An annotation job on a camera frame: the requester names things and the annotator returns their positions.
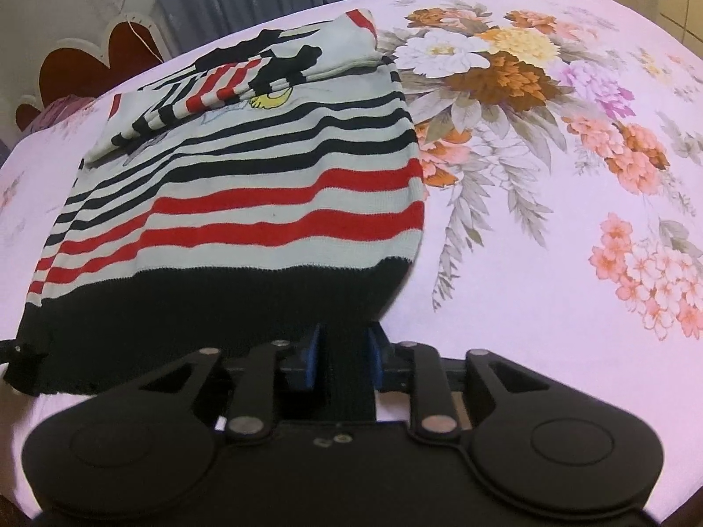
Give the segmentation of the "cream wardrobe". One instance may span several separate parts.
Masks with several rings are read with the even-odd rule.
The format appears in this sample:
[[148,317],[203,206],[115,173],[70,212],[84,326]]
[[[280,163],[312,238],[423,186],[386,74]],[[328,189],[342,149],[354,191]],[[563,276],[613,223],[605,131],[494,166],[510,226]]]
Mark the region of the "cream wardrobe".
[[679,43],[702,55],[703,0],[659,0],[658,24]]

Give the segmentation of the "striped knit children's sweater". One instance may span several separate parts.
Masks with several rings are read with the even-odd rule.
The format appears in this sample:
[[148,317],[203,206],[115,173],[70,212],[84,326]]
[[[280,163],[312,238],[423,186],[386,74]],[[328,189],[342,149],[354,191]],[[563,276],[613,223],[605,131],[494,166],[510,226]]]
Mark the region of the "striped knit children's sweater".
[[363,346],[423,235],[415,128],[370,12],[265,30],[117,94],[50,228],[5,378],[97,395],[191,352]]

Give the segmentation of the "pink floral bed sheet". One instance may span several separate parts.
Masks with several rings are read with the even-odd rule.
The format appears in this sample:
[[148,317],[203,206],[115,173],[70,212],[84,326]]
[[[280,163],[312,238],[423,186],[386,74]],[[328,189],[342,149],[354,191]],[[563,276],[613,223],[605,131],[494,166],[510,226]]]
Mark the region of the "pink floral bed sheet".
[[[660,520],[702,485],[702,63],[612,0],[347,0],[225,36],[21,141],[1,169],[1,335],[112,99],[208,52],[370,12],[422,167],[420,248],[378,319],[489,349],[631,411],[664,445]],[[1,489],[28,513],[33,427],[87,395],[1,381]]]

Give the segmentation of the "pink pillow left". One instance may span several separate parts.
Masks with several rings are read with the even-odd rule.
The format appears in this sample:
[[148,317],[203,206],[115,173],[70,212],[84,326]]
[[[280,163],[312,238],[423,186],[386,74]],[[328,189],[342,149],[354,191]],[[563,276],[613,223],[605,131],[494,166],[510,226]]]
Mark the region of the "pink pillow left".
[[72,115],[80,111],[80,109],[92,105],[93,102],[93,97],[79,97],[75,94],[60,97],[60,99],[52,101],[47,108],[44,108],[43,111],[27,125],[27,128],[23,131],[23,135],[28,136],[29,134],[49,129],[49,127],[72,117]]

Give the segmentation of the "red heart-shaped headboard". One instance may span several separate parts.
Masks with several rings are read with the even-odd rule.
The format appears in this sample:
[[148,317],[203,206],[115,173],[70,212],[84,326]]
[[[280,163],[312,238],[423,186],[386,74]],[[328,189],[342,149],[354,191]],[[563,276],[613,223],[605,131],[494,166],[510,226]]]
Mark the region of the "red heart-shaped headboard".
[[139,13],[109,23],[99,45],[81,38],[60,40],[40,64],[35,92],[15,107],[15,126],[23,133],[52,101],[69,94],[95,100],[169,57],[159,28]]

